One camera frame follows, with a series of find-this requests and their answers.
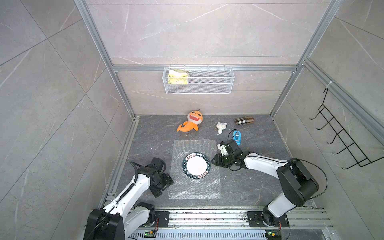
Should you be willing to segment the clear bubble wrap sheet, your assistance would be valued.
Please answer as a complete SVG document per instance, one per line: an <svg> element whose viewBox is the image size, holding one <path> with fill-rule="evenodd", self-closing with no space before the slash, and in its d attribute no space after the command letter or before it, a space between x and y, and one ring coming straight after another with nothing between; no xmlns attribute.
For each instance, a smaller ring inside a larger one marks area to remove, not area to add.
<svg viewBox="0 0 384 240"><path fill-rule="evenodd" d="M217 151L215 140L175 140L170 168L174 183L169 187L169 198L219 199L220 170L211 163Z"/></svg>

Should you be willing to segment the white dinner plate dark rim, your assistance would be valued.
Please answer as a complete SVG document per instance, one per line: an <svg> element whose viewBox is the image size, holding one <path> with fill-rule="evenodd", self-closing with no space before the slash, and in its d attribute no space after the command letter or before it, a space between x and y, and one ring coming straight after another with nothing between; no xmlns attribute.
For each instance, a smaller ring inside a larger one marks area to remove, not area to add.
<svg viewBox="0 0 384 240"><path fill-rule="evenodd" d="M191 179L204 178L211 170L209 158L202 153L190 153L182 162L184 174Z"/></svg>

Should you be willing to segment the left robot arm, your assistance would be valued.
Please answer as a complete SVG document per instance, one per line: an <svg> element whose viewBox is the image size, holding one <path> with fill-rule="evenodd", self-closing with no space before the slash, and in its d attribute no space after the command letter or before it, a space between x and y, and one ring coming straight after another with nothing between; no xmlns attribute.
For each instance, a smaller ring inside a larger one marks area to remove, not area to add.
<svg viewBox="0 0 384 240"><path fill-rule="evenodd" d="M85 240L126 240L139 227L160 226L155 206L137 200L150 190L154 197L173 184L166 163L153 158L149 165L131 162L135 174L124 190L103 209L94 209L87 220Z"/></svg>

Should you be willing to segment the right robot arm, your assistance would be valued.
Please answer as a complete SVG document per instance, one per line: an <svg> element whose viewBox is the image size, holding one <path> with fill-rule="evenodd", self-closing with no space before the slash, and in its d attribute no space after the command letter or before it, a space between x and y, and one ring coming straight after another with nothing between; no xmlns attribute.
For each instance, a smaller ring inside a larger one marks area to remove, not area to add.
<svg viewBox="0 0 384 240"><path fill-rule="evenodd" d="M263 208L261 218L267 227L274 227L279 218L296 207L303 206L308 200L324 194L315 193L320 185L303 164L305 160L292 158L278 160L257 153L242 151L234 140L218 144L220 153L211 163L218 167L231 169L233 165L239 169L255 170L280 181L282 193Z"/></svg>

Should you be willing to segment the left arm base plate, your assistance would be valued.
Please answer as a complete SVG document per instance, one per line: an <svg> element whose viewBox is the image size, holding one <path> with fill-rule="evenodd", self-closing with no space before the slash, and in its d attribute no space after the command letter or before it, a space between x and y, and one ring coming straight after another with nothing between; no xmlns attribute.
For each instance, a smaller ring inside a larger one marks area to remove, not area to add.
<svg viewBox="0 0 384 240"><path fill-rule="evenodd" d="M150 214L149 220L141 225L144 228L167 228L170 221L170 212L156 211L155 214Z"/></svg>

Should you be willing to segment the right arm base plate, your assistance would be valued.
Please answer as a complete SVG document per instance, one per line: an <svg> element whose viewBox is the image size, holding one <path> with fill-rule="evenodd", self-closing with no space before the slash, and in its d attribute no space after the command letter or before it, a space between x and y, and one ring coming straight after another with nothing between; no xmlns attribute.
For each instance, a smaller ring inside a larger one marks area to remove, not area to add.
<svg viewBox="0 0 384 240"><path fill-rule="evenodd" d="M244 221L249 223L252 228L256 227L289 227L290 223L286 214L276 218L270 214L264 214L263 211L248 211Z"/></svg>

